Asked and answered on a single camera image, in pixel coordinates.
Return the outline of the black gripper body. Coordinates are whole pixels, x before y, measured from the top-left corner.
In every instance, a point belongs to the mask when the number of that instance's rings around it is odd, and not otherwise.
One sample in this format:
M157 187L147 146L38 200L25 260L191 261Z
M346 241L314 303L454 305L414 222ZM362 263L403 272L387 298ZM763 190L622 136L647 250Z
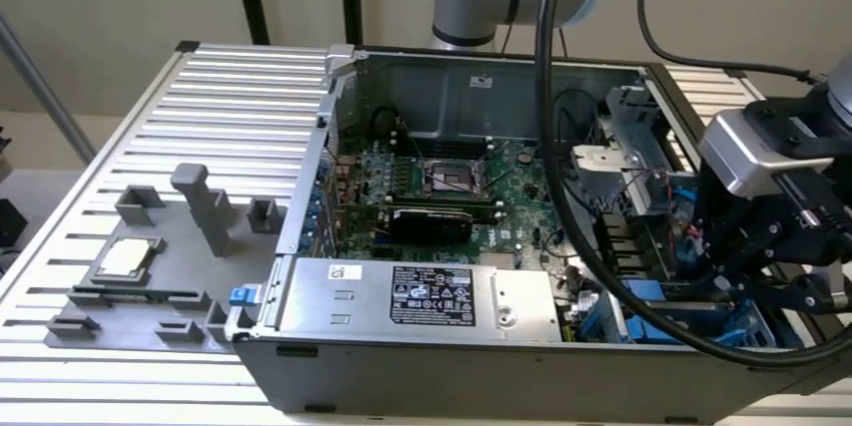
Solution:
M810 169L787 171L771 183L777 192L743 198L710 167L701 168L694 223L706 246L702 260L715 266L850 261L851 190Z

